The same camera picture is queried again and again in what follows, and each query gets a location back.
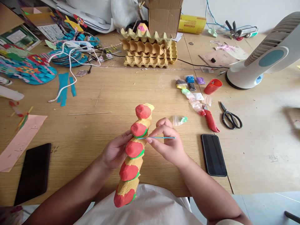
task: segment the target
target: wooden desk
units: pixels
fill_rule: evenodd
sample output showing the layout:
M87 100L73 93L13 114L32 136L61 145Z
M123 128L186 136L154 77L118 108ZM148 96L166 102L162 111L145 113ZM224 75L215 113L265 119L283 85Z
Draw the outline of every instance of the wooden desk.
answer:
M119 43L118 37L113 34L100 37L104 46ZM260 35L236 43L222 37L217 39L232 45L235 43L250 54L263 38L264 36ZM184 34L177 44L178 57L190 63L204 64L198 54L213 50L214 45L209 42L212 39L205 33ZM42 44L33 49L35 53L45 51ZM47 102L57 93L58 78L41 86L31 86L14 80L10 86L25 94L18 106L21 111L34 106L32 114L48 115L28 149L48 142L52 143L53 147L58 147L57 151L51 154L47 192L25 204L43 202L78 175L112 138L130 128L136 120L134 108L143 102L155 106L150 130L154 129L155 122L160 118L171 118L173 115L188 117L188 122L179 126L177 130L186 152L205 169L200 135L213 132L208 129L205 118L198 116L180 90L175 88L175 81L184 75L193 74L204 77L206 82L209 82L224 69L207 75L202 73L199 67L177 61L168 69L149 68L142 71L137 67L123 68L122 58L114 60L102 63L103 67L93 67L91 74L79 77L76 84L77 97L71 97L69 90L65 107ZM261 84L247 91L233 89L224 81L224 75L219 77L224 87L212 95L213 104L210 110L221 130L217 135L234 193L300 190L300 167L297 164L300 135L289 119L292 111L290 107L299 107L297 97L300 80L295 64L277 74L266 75ZM67 68L59 67L59 73L67 71ZM200 90L203 91L204 87L205 85L201 85ZM101 98L104 100L99 100L95 107L95 101L91 99L98 97L101 88ZM242 129L227 130L222 125L218 101L222 101L229 111L242 119ZM0 105L0 151L3 151L20 119L5 117L12 113L7 99L0 98ZM67 116L70 113L105 111L113 113ZM0 206L12 205L14 202L24 156L25 154L20 157L11 172L0 173ZM178 170L150 146L145 150L140 178L141 183L167 188L178 197L190 196ZM214 177L231 193L228 178ZM99 198L114 191L118 181L116 170Z
M67 68L60 68L60 73ZM20 80L14 80L11 88L24 93L25 98L18 106L21 111L34 106L32 114L47 115L48 118L30 143L29 148L52 143L57 151L51 154L48 190L44 195L25 204L39 204L69 182L87 167L103 150L105 145L120 133L130 129L137 120L135 107L144 102L155 106L153 123L163 117L185 115L188 122L178 127L184 148L203 169L204 160L200 135L210 133L205 118L197 115L185 96L176 88L176 80L184 75L194 74L193 70L144 70L137 68L100 68L94 67L92 73L78 78L77 96L72 97L69 90L67 105L48 103L58 90L58 78L38 86L30 86ZM95 107L95 101L101 91L101 98ZM7 99L0 99L1 130L0 146L3 150L7 139L16 129L18 117L5 118L12 110ZM68 116L71 113L107 112L111 114ZM23 154L9 173L0 173L0 205L8 206L14 202L25 154ZM141 168L141 183L158 185L172 191L176 196L190 196L183 180L172 164L167 162L150 145L146 146L144 163ZM115 170L101 191L99 198L115 191L119 182L119 170ZM227 177L215 179L231 193Z

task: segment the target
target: white cable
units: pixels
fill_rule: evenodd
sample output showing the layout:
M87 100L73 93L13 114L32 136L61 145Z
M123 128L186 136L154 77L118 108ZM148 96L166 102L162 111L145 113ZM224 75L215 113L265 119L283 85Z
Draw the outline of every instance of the white cable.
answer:
M89 64L89 63L81 63L81 62L77 61L75 58L73 58L73 57L71 56L72 51L74 51L74 50L76 50L76 49L86 48L86 47L73 48L73 49L70 50L69 54L67 54L67 53L63 52L63 50L64 50L64 45L65 45L65 43L63 43L63 45L62 45L62 51L59 51L60 53L51 56L51 57L49 58L48 62L50 63L51 59L52 59L53 57L57 56L57 55L61 55L61 54L68 55L68 56L69 56L69 64L70 64L70 72L71 72L71 74L73 75L73 77L75 78L75 81L74 81L73 83L67 85L67 86L62 87L62 88L59 90L59 92L58 92L56 98L55 98L55 99L52 99L52 100L50 100L50 101L48 101L49 103L56 101L56 100L58 99L58 97L60 96L60 94L61 94L61 92L62 92L63 89L65 89L65 88L67 88L67 87L69 87L69 86L72 86L73 84L75 84L75 83L77 82L77 79L76 79L75 75L72 73L72 70L71 70L71 69L72 69L71 58L74 59L76 62L78 62L78 63L81 64L81 65L89 65L89 66L92 65L92 66L97 66L97 67L101 66L101 62L100 62L99 58L97 57L97 54L96 54L96 52L95 52L94 49L92 49L92 50L93 50L95 56L96 56L97 59L98 59L99 65L94 65L94 64Z

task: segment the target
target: white shirt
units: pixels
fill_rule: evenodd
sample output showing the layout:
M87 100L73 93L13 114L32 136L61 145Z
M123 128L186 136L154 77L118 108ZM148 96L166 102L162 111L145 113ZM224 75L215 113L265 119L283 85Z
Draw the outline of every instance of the white shirt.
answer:
M95 205L74 225L123 224L202 224L192 214L188 199L177 198L172 192L150 184L140 184L137 198L129 205L117 208L115 192ZM234 220L222 220L217 225L242 225Z

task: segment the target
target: red utility knife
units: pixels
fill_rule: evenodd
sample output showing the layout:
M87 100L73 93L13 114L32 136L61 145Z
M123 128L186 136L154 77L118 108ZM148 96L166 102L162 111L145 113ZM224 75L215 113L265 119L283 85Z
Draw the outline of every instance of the red utility knife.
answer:
M205 112L205 118L207 120L207 124L208 124L208 127L213 131L213 132L216 132L216 133L219 133L219 129L217 128L216 124L215 124L215 121L213 120L213 116L211 114L211 112L208 110L207 106L206 105L203 105L203 109L204 109L204 112Z

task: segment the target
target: white fan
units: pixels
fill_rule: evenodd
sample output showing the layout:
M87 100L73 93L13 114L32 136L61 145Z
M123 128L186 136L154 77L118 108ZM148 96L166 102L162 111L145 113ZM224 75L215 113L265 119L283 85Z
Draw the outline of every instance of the white fan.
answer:
M275 73L300 59L300 12L286 16L245 60L231 66L226 81L246 90L258 85L263 73Z

